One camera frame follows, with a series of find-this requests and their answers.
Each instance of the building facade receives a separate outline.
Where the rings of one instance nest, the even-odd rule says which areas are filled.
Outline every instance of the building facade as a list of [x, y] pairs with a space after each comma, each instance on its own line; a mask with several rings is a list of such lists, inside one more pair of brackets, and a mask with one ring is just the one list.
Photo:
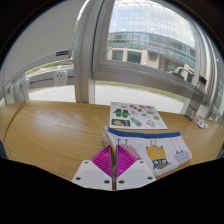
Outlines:
[[[195, 40], [187, 20], [157, 4], [117, 4], [112, 12], [108, 60], [138, 63], [171, 73], [194, 72]], [[191, 82], [186, 71], [182, 76]]]

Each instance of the white wall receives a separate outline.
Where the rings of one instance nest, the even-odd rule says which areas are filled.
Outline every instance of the white wall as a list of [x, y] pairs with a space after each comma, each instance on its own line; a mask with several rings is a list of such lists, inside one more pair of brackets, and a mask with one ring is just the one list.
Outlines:
[[0, 87], [17, 78], [13, 75], [31, 61], [70, 49], [76, 19], [84, 3], [85, 0], [67, 0], [33, 21], [9, 51], [4, 63], [4, 74], [3, 70], [0, 74]]

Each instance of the paper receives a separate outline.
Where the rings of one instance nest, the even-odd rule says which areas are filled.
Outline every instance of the paper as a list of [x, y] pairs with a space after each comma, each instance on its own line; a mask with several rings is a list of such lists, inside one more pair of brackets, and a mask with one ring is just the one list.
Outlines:
[[167, 129], [153, 106], [111, 102], [110, 127], [125, 129]]
[[208, 124], [200, 115], [195, 115], [194, 117], [195, 122], [198, 124], [200, 128], [208, 128]]

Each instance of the table surface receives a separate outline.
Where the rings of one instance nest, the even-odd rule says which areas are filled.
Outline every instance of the table surface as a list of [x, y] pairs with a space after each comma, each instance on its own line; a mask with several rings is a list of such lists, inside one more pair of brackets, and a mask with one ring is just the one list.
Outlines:
[[16, 102], [0, 109], [0, 141], [4, 143], [7, 130], [25, 101]]
[[[184, 115], [159, 112], [167, 130], [138, 130], [142, 133], [182, 133], [192, 152], [192, 160], [160, 179], [186, 166], [216, 159], [224, 140], [223, 125], [205, 119], [209, 128], [199, 128]], [[91, 160], [104, 142], [109, 125], [110, 106], [31, 101], [17, 113], [4, 142], [9, 159], [35, 165], [71, 181], [83, 160]]]

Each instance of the grass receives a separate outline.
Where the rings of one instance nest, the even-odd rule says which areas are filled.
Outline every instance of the grass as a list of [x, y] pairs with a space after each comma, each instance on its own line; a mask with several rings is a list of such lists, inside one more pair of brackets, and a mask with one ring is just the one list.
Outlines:
[[2, 108], [2, 107], [4, 107], [5, 106], [5, 100], [2, 100], [1, 102], [0, 102], [0, 108]]
[[73, 59], [66, 59], [66, 60], [54, 61], [54, 62], [51, 62], [51, 63], [48, 63], [48, 64], [40, 65], [38, 67], [32, 68], [29, 71], [27, 71], [25, 73], [25, 76], [27, 76], [27, 75], [32, 76], [32, 75], [35, 75], [37, 73], [40, 73], [40, 72], [42, 72], [40, 70], [41, 68], [56, 69], [58, 67], [58, 65], [60, 64], [60, 62], [65, 62], [65, 61], [73, 62], [74, 60]]
[[139, 89], [139, 90], [145, 90], [151, 93], [158, 93], [163, 96], [167, 96], [176, 100], [179, 100], [181, 102], [185, 102], [186, 98], [183, 96], [176, 95], [174, 93], [170, 93], [167, 91], [163, 91], [160, 89], [154, 89], [151, 87], [146, 87], [146, 86], [140, 86], [140, 85], [134, 85], [134, 84], [128, 84], [128, 83], [120, 83], [120, 82], [108, 82], [108, 81], [96, 81], [96, 85], [110, 85], [110, 86], [122, 86], [122, 87], [127, 87], [131, 89]]

